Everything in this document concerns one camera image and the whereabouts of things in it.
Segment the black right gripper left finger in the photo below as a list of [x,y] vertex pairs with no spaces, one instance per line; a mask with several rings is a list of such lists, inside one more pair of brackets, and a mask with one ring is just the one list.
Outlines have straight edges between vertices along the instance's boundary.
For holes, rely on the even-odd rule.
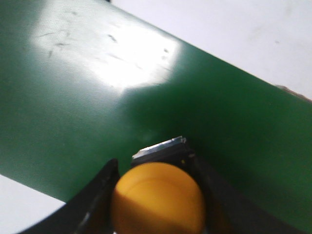
[[112,234],[110,206],[119,180],[118,160],[109,160],[71,200],[24,234]]

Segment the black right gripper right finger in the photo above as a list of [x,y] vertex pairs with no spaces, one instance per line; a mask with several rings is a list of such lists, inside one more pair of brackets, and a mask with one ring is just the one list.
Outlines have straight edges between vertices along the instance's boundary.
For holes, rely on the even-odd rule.
[[189,156],[190,174],[206,201],[206,225],[214,234],[300,234],[252,203],[202,157]]

